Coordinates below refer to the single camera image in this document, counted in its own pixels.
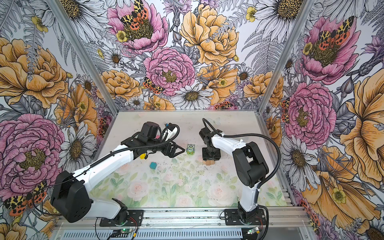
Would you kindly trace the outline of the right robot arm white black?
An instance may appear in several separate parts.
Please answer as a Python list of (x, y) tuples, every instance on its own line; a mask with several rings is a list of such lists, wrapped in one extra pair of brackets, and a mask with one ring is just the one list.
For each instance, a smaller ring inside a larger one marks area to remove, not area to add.
[(237, 176), (243, 184), (238, 215), (243, 223), (249, 223), (261, 212), (259, 193), (269, 173), (268, 164), (258, 144), (237, 141), (234, 139), (236, 136), (225, 136), (222, 132), (210, 131), (208, 127), (202, 128), (199, 135), (206, 145), (202, 148), (205, 162), (218, 161), (222, 151), (233, 157)]

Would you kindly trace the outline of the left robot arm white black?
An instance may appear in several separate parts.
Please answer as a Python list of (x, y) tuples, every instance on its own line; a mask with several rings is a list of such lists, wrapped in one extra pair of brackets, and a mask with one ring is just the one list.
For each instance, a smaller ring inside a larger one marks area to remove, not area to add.
[(97, 200), (90, 198), (91, 190), (118, 168), (141, 155), (162, 153), (174, 158), (185, 149), (175, 143), (180, 133), (176, 124), (164, 129), (153, 122), (143, 124), (140, 132), (123, 140), (104, 157), (72, 173), (63, 171), (54, 184), (51, 205), (69, 222), (83, 218), (100, 218), (112, 224), (123, 226), (129, 220), (128, 208), (120, 200)]

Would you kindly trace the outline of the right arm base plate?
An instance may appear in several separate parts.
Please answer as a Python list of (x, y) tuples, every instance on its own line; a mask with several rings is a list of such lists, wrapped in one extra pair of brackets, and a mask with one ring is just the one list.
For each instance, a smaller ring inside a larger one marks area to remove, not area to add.
[(267, 224), (264, 210), (258, 208), (251, 212), (240, 209), (225, 209), (224, 220), (227, 226), (265, 226)]

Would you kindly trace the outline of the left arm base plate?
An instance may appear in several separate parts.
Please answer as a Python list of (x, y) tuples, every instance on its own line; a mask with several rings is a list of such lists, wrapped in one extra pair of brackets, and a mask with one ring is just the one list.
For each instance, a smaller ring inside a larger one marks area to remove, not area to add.
[(114, 219), (102, 218), (100, 227), (140, 227), (144, 219), (144, 210), (126, 210)]

